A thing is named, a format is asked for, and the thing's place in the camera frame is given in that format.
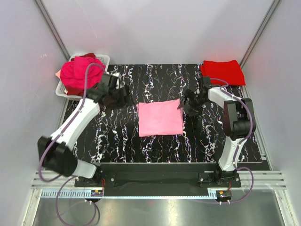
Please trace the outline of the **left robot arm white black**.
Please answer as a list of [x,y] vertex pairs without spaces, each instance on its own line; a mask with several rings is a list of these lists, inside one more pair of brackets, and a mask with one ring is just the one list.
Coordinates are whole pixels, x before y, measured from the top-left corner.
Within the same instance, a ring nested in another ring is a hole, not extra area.
[[42,136],[38,140],[40,168],[65,177],[83,177],[91,186],[100,184],[102,175],[97,167],[78,160],[72,150],[81,133],[99,113],[133,104],[129,87],[121,84],[121,77],[120,73],[103,74],[96,87],[86,90],[68,119],[49,137]]

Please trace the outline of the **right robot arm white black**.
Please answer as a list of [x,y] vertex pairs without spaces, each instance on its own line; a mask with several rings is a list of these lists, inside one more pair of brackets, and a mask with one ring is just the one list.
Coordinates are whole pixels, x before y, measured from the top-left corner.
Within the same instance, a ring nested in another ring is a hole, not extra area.
[[178,106],[189,116],[200,115],[206,102],[213,102],[223,109],[225,144],[216,169],[208,180],[208,183],[215,182],[221,187],[236,179],[239,155],[256,130],[252,100],[229,93],[228,86],[224,80],[201,77],[198,89],[187,89]]

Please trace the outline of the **crumpled magenta t shirt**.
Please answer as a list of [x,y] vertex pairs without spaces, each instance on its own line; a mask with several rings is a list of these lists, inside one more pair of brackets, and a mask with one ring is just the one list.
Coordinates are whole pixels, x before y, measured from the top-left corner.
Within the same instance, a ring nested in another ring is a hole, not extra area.
[[76,56],[73,61],[64,63],[61,68],[60,79],[64,86],[84,89],[87,67],[93,63],[100,65],[100,67],[96,65],[90,66],[87,74],[87,88],[91,88],[100,82],[105,65],[94,57]]

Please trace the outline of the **white plastic basket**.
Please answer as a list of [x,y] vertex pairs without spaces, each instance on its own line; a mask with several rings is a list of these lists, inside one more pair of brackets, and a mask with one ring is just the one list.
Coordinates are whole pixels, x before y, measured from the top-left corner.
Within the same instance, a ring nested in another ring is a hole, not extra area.
[[[110,57],[108,55],[103,55],[103,54],[95,54],[95,57],[105,65],[105,71],[107,71],[110,63]],[[66,99],[73,100],[73,101],[79,101],[82,98],[81,96],[77,96],[77,95],[67,95],[66,88],[61,81],[59,81],[55,93],[59,97],[64,97]]]

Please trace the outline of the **light pink t shirt in basket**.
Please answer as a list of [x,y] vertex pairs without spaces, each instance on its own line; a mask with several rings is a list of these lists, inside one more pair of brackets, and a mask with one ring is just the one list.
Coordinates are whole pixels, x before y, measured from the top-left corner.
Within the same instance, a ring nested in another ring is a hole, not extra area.
[[60,78],[61,77],[61,71],[59,70],[55,75],[56,75],[56,77]]

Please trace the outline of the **folded red t shirt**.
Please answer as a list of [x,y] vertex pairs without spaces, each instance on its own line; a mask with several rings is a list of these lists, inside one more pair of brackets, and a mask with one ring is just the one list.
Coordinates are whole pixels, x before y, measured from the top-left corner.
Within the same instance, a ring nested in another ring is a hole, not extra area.
[[244,74],[236,60],[228,62],[204,61],[200,70],[204,77],[210,77],[213,85],[246,85]]

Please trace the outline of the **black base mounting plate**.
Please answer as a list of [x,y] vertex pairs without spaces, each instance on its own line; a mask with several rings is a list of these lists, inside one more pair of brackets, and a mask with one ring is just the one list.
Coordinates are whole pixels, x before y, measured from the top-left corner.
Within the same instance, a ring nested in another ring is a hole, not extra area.
[[239,174],[230,182],[208,183],[216,163],[102,163],[96,180],[80,178],[76,187],[104,186],[106,197],[200,197],[208,188],[240,188]]

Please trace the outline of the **aluminium rail front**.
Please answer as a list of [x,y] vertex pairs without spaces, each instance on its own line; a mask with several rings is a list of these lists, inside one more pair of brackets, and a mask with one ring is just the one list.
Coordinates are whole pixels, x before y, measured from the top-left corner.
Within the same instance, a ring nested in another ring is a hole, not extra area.
[[253,190],[285,190],[278,171],[241,170],[224,178],[213,171],[76,171],[70,177],[42,171],[36,174],[32,189],[45,197],[89,199],[230,199],[234,190],[249,194]]

